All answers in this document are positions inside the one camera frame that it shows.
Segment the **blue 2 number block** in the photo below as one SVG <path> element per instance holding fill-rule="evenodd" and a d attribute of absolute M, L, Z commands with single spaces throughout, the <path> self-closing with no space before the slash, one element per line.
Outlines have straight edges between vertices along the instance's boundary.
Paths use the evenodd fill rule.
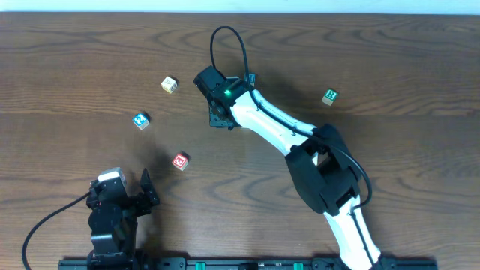
<path fill-rule="evenodd" d="M 140 129 L 144 130 L 150 125 L 149 116 L 145 112 L 139 112 L 132 118 L 132 122 Z"/>

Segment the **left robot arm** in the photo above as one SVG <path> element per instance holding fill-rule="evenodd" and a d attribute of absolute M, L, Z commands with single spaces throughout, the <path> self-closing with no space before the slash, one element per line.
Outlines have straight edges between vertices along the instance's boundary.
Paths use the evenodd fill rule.
<path fill-rule="evenodd" d="M 88 269 L 154 269 L 147 253 L 136 248 L 137 218 L 149 215 L 160 204 L 147 169 L 142 171 L 135 196 L 128 196 L 126 178 L 118 167 L 102 172 L 91 182 L 86 205 L 91 209 L 93 251 Z"/>

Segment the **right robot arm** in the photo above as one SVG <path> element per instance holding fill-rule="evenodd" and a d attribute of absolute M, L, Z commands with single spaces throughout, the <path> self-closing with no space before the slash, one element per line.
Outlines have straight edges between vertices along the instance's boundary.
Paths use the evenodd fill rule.
<path fill-rule="evenodd" d="M 212 66 L 193 80 L 212 112 L 231 128 L 251 130 L 280 151 L 294 187 L 314 212 L 323 215 L 349 269 L 378 269 L 380 249 L 362 216 L 366 202 L 359 181 L 367 174 L 331 125 L 305 124 L 268 102 L 250 83 L 226 77 Z"/>

